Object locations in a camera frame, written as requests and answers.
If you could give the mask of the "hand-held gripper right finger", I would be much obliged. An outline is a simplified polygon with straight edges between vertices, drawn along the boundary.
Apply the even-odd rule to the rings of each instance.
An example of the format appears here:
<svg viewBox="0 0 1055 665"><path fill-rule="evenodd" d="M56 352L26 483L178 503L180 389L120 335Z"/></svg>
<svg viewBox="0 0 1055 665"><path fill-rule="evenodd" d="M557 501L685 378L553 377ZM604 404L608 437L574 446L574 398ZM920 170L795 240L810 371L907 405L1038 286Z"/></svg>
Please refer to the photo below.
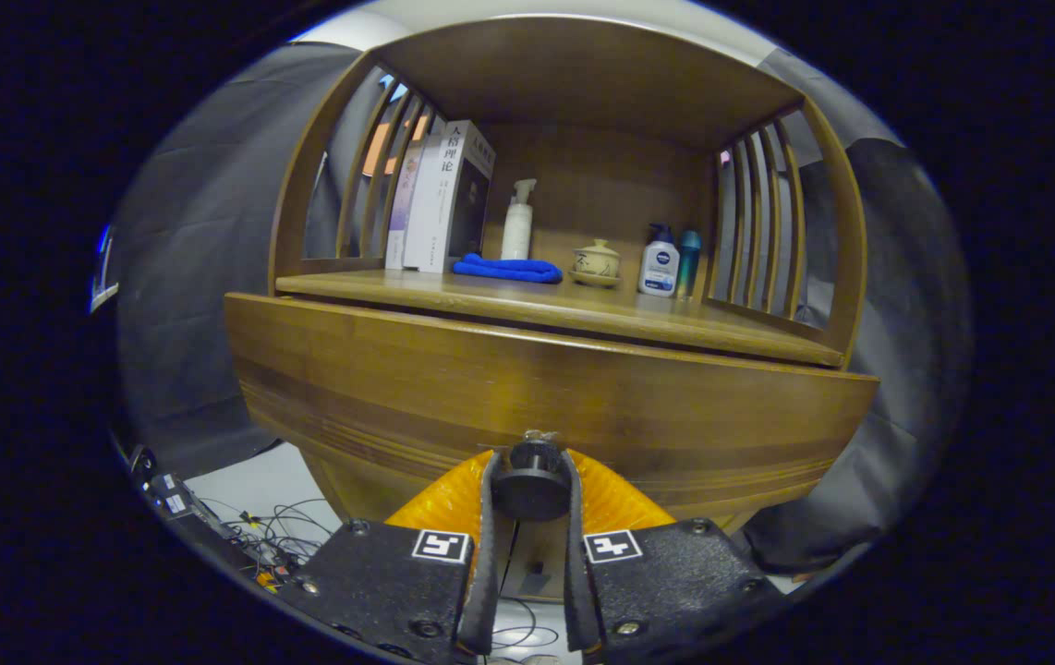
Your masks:
<svg viewBox="0 0 1055 665"><path fill-rule="evenodd" d="M586 661L709 656L782 611L782 592L708 518L678 521L574 449L563 598Z"/></svg>

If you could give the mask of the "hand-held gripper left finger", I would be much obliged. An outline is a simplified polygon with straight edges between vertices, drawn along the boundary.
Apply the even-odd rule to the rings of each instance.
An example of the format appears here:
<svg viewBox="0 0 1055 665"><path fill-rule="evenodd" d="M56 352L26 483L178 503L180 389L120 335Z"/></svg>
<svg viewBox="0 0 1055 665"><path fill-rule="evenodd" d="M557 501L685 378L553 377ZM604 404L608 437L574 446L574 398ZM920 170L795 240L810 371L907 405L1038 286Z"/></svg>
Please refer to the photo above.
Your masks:
<svg viewBox="0 0 1055 665"><path fill-rule="evenodd" d="M457 464L391 517L343 522L279 588L279 600L337 638L413 661L492 651L498 582L486 451Z"/></svg>

